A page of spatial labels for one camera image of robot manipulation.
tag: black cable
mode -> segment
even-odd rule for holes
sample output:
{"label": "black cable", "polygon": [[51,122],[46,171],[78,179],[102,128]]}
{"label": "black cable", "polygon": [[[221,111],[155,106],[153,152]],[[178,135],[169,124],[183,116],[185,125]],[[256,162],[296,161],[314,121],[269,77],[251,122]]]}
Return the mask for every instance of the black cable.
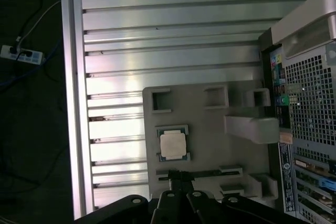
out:
{"label": "black cable", "polygon": [[60,112],[66,113],[67,112],[67,105],[65,101],[65,90],[62,90],[60,96],[57,98],[57,107]]}
{"label": "black cable", "polygon": [[20,28],[20,31],[18,33],[18,37],[22,37],[23,33],[29,24],[29,22],[35,17],[36,14],[43,8],[43,2],[44,0],[39,0],[38,8],[26,19],[26,21],[23,23],[22,27]]}
{"label": "black cable", "polygon": [[[19,57],[20,57],[22,54],[27,54],[27,53],[31,53],[31,52],[30,52],[30,51],[22,51],[22,52],[20,52],[20,53],[17,55],[15,61],[17,61],[17,60],[19,59]],[[0,90],[0,94],[5,93],[7,90],[9,90],[10,88],[12,88],[13,86],[15,86],[16,84],[18,84],[19,82],[20,82],[20,80],[13,80],[12,83],[10,83],[10,84],[7,85],[5,88],[3,88],[3,89]]]}
{"label": "black cable", "polygon": [[[46,58],[46,60],[47,61],[49,61],[52,57],[54,57],[56,54],[55,54],[55,52],[51,52],[50,54],[49,54],[49,56]],[[10,84],[8,84],[8,85],[6,85],[6,87],[5,88],[3,88],[3,89],[1,89],[0,90],[0,94],[3,94],[3,93],[5,93],[7,90],[9,90],[9,89],[11,89],[12,87],[14,87],[15,85],[17,85],[19,82],[21,82],[22,80],[24,80],[24,78],[22,78],[22,79],[13,79],[13,81],[10,83]]]}
{"label": "black cable", "polygon": [[8,177],[12,177],[14,179],[18,179],[18,180],[21,180],[23,182],[29,183],[29,184],[33,184],[33,185],[39,185],[40,184],[39,181],[37,181],[37,180],[26,178],[26,177],[23,177],[21,175],[17,175],[17,174],[12,173],[12,172],[7,172],[5,170],[1,171],[0,173],[6,175]]}
{"label": "black cable", "polygon": [[15,59],[15,61],[17,61],[20,58],[21,55],[28,55],[28,54],[30,56],[32,56],[32,52],[31,51],[21,51],[21,52],[19,52],[18,55],[17,55],[17,57],[16,57],[16,59]]}
{"label": "black cable", "polygon": [[35,190],[37,189],[38,187],[40,187],[45,181],[48,180],[48,178],[51,176],[52,172],[54,171],[55,167],[56,167],[56,164],[57,164],[57,161],[59,160],[59,157],[61,156],[61,154],[67,150],[69,147],[69,145],[66,145],[64,146],[59,152],[58,154],[56,155],[52,165],[50,166],[50,169],[48,170],[48,172],[46,173],[46,175],[44,176],[44,178],[39,182],[38,185],[32,187],[32,188],[29,188],[29,189],[25,189],[25,190],[21,190],[21,191],[2,191],[0,193],[2,194],[21,194],[21,193],[26,193],[26,192],[29,192],[29,191],[32,191],[32,190]]}
{"label": "black cable", "polygon": [[235,207],[233,207],[233,206],[229,206],[229,205],[225,205],[225,206],[228,207],[228,208],[231,208],[231,209],[235,209],[236,211],[244,212],[244,213],[246,213],[246,214],[248,214],[248,215],[252,215],[252,216],[254,216],[254,217],[257,217],[257,218],[259,218],[259,219],[261,219],[261,220],[263,220],[263,221],[265,221],[265,222],[268,222],[268,223],[270,223],[270,224],[275,224],[274,222],[272,222],[272,221],[270,221],[270,220],[267,220],[267,219],[265,219],[265,218],[263,218],[263,217],[261,217],[261,216],[259,216],[259,215],[256,215],[256,214],[254,214],[253,212],[245,211],[245,210],[242,210],[242,209],[239,209],[239,208],[235,208]]}
{"label": "black cable", "polygon": [[49,80],[51,80],[51,81],[53,81],[53,82],[56,82],[56,83],[59,83],[59,80],[56,80],[54,77],[52,77],[52,76],[49,74],[49,72],[48,72],[48,70],[47,70],[47,64],[45,64],[45,65],[43,66],[43,71],[44,71],[44,74],[46,75],[46,77],[49,78]]}

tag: rectangular slot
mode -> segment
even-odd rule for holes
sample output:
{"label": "rectangular slot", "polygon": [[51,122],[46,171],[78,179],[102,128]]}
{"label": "rectangular slot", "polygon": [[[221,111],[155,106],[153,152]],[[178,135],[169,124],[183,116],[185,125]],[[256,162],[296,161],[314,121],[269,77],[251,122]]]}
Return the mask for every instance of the rectangular slot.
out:
{"label": "rectangular slot", "polygon": [[223,165],[219,167],[222,176],[239,178],[243,176],[243,168],[239,165]]}
{"label": "rectangular slot", "polygon": [[204,90],[206,93],[205,109],[224,109],[229,107],[227,86],[212,86]]}
{"label": "rectangular slot", "polygon": [[268,89],[254,89],[245,92],[244,105],[246,107],[271,106]]}
{"label": "rectangular slot", "polygon": [[316,169],[317,167],[309,167],[309,169],[303,169],[297,165],[294,166],[294,169],[298,172],[305,174],[306,176],[309,176],[313,179],[320,180],[324,177],[328,177],[330,174],[322,169]]}
{"label": "rectangular slot", "polygon": [[313,204],[309,204],[309,202],[305,201],[305,199],[303,200],[304,201],[302,203],[301,202],[299,203],[300,213],[311,223],[313,224],[317,224],[317,223],[332,224],[334,223],[333,215],[330,215],[328,213],[323,213],[322,215],[320,215],[321,211],[316,206],[314,206]]}
{"label": "rectangular slot", "polygon": [[311,158],[308,158],[308,157],[305,157],[305,156],[301,156],[301,155],[296,154],[296,153],[293,153],[293,158],[295,160],[303,161],[307,164],[319,166],[323,169],[329,169],[329,165],[326,164],[326,163],[323,163],[323,162],[320,162],[320,161],[317,161],[315,159],[311,159]]}
{"label": "rectangular slot", "polygon": [[319,208],[323,209],[323,211],[326,211],[330,214],[332,214],[332,200],[325,198],[325,196],[311,190],[308,187],[305,187],[301,184],[297,183],[298,187],[298,195],[300,195],[302,198],[310,201],[314,205],[318,206]]}
{"label": "rectangular slot", "polygon": [[223,195],[244,195],[244,188],[242,185],[223,185],[220,187]]}
{"label": "rectangular slot", "polygon": [[317,214],[315,216],[317,218],[314,218],[315,221],[313,221],[312,223],[316,223],[316,224],[330,223],[329,221],[332,221],[332,223],[334,223],[333,221],[334,215],[330,213],[329,211],[325,211],[323,208],[320,208],[319,206],[311,202],[310,197],[308,195],[298,192],[298,200],[305,207],[309,208],[311,210],[310,212],[314,212]]}
{"label": "rectangular slot", "polygon": [[172,101],[170,89],[158,89],[152,91],[152,112],[169,113],[172,112]]}
{"label": "rectangular slot", "polygon": [[315,185],[312,185],[312,184],[310,184],[309,182],[306,182],[306,181],[304,181],[304,180],[302,180],[302,179],[300,179],[300,178],[298,178],[298,177],[296,178],[296,182],[297,182],[298,184],[300,184],[300,185],[303,185],[303,186],[305,186],[305,187],[308,187],[309,189],[311,189],[311,190],[313,190],[313,191],[319,193],[320,195],[322,195],[322,196],[324,196],[324,197],[326,197],[326,198],[328,198],[328,199],[332,199],[330,193],[328,193],[327,191],[324,191],[324,190],[322,190],[321,188],[318,187],[318,183],[317,183],[316,186],[315,186]]}

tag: dark floor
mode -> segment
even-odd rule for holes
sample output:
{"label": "dark floor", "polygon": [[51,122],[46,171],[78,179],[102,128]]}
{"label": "dark floor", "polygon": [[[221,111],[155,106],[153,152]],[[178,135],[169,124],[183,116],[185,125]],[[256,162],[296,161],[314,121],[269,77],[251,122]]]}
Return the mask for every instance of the dark floor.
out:
{"label": "dark floor", "polygon": [[[44,0],[43,10],[29,23],[27,30],[56,1]],[[0,46],[12,45],[22,24],[38,8],[39,0],[1,2]],[[48,54],[61,36],[58,4],[44,17],[23,47]],[[27,63],[0,58],[0,82],[32,68],[34,66]],[[0,170],[0,215],[7,219],[17,223],[72,221],[65,95],[62,43],[44,68],[10,87],[0,87],[2,169],[5,164],[6,171],[38,182],[51,171],[42,185],[30,190],[36,186],[11,179]]]}

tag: metal frame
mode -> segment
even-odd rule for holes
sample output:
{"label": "metal frame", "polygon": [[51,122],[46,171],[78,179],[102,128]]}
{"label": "metal frame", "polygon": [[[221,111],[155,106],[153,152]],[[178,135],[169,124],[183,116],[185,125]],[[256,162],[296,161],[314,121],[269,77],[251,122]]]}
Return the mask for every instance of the metal frame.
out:
{"label": "metal frame", "polygon": [[336,2],[334,0],[307,0],[285,18],[272,26],[274,45],[312,24],[321,17],[328,17],[330,37],[336,38]]}
{"label": "metal frame", "polygon": [[68,130],[74,218],[92,212],[93,191],[83,54],[81,2],[62,0]]}
{"label": "metal frame", "polygon": [[75,219],[149,197],[143,88],[261,80],[258,35],[302,1],[62,0]]}
{"label": "metal frame", "polygon": [[322,190],[322,189],[320,189],[316,186],[313,186],[312,184],[307,183],[307,182],[303,181],[302,179],[296,178],[296,182],[303,185],[303,186],[308,187],[309,189],[311,189],[311,190],[313,190],[313,191],[315,191],[315,192],[317,192],[317,193],[319,193],[319,194],[321,194],[321,195],[323,195],[323,196],[325,196],[329,199],[332,199],[332,196],[331,196],[330,193],[328,193],[328,192],[326,192],[326,191],[324,191],[324,190]]}
{"label": "metal frame", "polygon": [[300,160],[300,161],[303,161],[305,163],[312,164],[312,165],[317,165],[317,166],[322,167],[324,169],[329,169],[329,165],[328,164],[320,162],[320,161],[317,161],[315,159],[310,159],[310,158],[298,155],[296,153],[293,153],[292,156],[293,156],[293,158],[295,158],[297,160]]}
{"label": "metal frame", "polygon": [[305,220],[308,220],[311,223],[332,224],[330,221],[327,221],[326,219],[324,219],[323,217],[321,217],[318,213],[314,212],[313,210],[311,210],[310,208],[306,207],[302,203],[299,203],[299,210],[300,210],[300,212],[305,211],[306,213],[310,214],[310,219],[307,219],[305,216],[302,215],[302,213],[300,213],[305,218]]}

